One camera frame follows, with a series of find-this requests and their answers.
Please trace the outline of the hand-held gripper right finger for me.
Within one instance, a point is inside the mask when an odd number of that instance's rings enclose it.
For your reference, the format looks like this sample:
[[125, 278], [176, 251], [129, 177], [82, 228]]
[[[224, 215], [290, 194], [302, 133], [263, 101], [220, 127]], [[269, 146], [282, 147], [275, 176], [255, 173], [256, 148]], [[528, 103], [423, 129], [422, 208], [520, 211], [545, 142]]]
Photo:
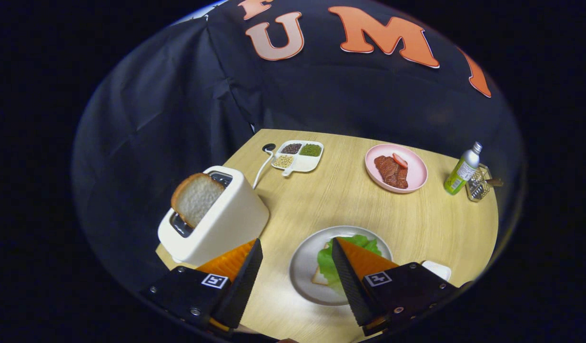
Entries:
[[333, 239], [332, 259], [365, 336], [407, 329], [459, 294], [420, 263], [398, 265], [342, 237]]

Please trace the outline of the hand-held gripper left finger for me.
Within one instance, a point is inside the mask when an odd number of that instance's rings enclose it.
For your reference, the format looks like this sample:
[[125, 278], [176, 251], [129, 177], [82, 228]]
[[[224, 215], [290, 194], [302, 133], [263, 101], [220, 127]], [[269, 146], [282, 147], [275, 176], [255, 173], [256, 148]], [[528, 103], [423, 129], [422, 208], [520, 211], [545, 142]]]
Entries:
[[262, 260], [261, 241], [254, 239], [197, 268], [177, 266], [141, 295], [174, 319], [213, 334], [232, 334]]

